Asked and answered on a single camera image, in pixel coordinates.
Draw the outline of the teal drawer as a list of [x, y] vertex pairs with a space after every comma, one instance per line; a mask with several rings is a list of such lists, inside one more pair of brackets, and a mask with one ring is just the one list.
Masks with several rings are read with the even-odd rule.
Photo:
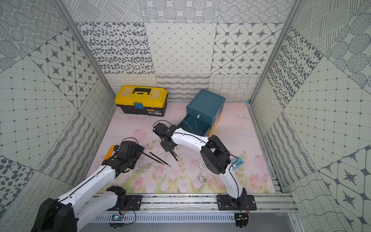
[[211, 130], [211, 125], [187, 114], [178, 124], [178, 127], [183, 130], [199, 136], [208, 136]]

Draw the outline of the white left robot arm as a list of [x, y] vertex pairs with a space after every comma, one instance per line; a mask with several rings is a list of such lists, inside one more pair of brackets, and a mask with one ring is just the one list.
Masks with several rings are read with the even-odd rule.
[[79, 232], [107, 210], [125, 212], [140, 210], [141, 195], [127, 196], [120, 186], [110, 186], [106, 192], [93, 196], [122, 173], [134, 169], [144, 147], [137, 142], [123, 141], [117, 151], [106, 158], [91, 176], [57, 199], [48, 198], [39, 207], [33, 232]]

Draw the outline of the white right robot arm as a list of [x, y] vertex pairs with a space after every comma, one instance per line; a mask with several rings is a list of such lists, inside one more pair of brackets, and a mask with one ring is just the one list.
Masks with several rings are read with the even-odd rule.
[[247, 192], [232, 169], [235, 165], [231, 160], [232, 155], [216, 135], [204, 137], [176, 125], [167, 127], [160, 122], [153, 127], [153, 132], [161, 139], [160, 145], [164, 151], [170, 152], [175, 158], [177, 154], [174, 148], [177, 145], [199, 152], [206, 168], [222, 180], [231, 203], [242, 206]]

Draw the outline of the teal drawer cabinet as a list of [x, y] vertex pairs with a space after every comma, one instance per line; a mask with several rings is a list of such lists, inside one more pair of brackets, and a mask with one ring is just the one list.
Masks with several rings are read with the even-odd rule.
[[223, 111], [225, 101], [225, 97], [202, 89], [186, 106], [186, 112], [205, 123], [214, 125]]

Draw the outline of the yellow bottom drawer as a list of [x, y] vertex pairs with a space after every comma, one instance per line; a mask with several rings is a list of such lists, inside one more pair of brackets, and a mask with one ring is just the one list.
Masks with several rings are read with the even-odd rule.
[[213, 134], [213, 131], [216, 128], [216, 125], [220, 121], [220, 119], [221, 119], [221, 114], [219, 115], [219, 117], [217, 118], [217, 120], [213, 123], [212, 127], [210, 128], [210, 131], [208, 133], [208, 136], [210, 136], [210, 135]]

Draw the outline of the orange utility knife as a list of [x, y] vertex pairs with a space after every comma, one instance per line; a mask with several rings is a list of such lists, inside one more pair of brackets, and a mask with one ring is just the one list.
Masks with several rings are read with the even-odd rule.
[[112, 145], [110, 148], [109, 148], [109, 151], [107, 152], [106, 156], [104, 157], [104, 160], [110, 158], [112, 156], [112, 153], [114, 151], [114, 148], [115, 148], [115, 145]]

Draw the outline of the black pencil gold end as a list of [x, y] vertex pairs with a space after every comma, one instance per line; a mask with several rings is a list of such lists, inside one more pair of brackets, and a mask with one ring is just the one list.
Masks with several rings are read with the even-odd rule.
[[160, 160], [162, 163], [164, 163], [165, 165], [169, 166], [169, 167], [172, 167], [171, 165], [169, 165], [167, 162], [165, 162], [164, 160], [162, 160], [160, 157], [156, 156], [154, 153], [152, 152], [149, 152], [152, 156], [154, 156], [155, 158], [157, 158], [158, 160]]

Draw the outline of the black pencil left pair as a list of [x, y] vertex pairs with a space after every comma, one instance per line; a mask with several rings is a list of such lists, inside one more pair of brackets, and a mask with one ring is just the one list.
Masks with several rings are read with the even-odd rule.
[[148, 155], [148, 154], [146, 154], [146, 153], [144, 153], [144, 152], [142, 152], [142, 154], [145, 155], [145, 156], [147, 156], [148, 158], [154, 160], [155, 162], [161, 164], [161, 165], [165, 165], [164, 163], [162, 163], [162, 162], [159, 161], [158, 159], [156, 159], [156, 158], [154, 158], [154, 157], [152, 157], [152, 156], [150, 156], [150, 155]]

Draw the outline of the yellow black plastic toolbox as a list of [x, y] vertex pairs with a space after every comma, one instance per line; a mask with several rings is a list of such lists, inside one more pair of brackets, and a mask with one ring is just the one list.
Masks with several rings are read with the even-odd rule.
[[163, 117], [167, 108], [168, 92], [164, 88], [123, 86], [115, 103], [125, 114]]

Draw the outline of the teal power strip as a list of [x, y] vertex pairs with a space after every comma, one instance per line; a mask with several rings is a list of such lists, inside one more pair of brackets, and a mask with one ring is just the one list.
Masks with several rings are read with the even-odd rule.
[[237, 158], [233, 159], [231, 161], [231, 163], [232, 163], [232, 169], [236, 170], [244, 164], [244, 161], [242, 160], [241, 157], [237, 157]]

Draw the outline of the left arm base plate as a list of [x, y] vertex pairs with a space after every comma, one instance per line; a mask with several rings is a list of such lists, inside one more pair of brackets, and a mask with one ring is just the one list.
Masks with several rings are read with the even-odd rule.
[[142, 204], [142, 195], [126, 195], [123, 210], [139, 211]]

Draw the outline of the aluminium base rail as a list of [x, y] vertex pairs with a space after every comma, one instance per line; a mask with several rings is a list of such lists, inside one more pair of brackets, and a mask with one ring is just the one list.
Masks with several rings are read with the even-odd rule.
[[239, 213], [297, 213], [291, 194], [254, 194], [251, 205], [238, 210], [228, 206], [222, 210], [217, 194], [143, 194], [138, 210], [127, 210], [120, 216], [118, 210], [105, 211], [92, 223], [178, 223], [178, 222], [234, 222]]

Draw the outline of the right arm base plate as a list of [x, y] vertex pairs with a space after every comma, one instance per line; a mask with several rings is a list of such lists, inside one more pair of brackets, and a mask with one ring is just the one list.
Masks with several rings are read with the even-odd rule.
[[231, 210], [256, 211], [257, 210], [255, 197], [253, 195], [244, 195], [244, 196], [241, 196], [239, 199], [234, 199], [228, 195], [218, 194], [215, 199], [217, 201], [219, 211], [231, 211]]

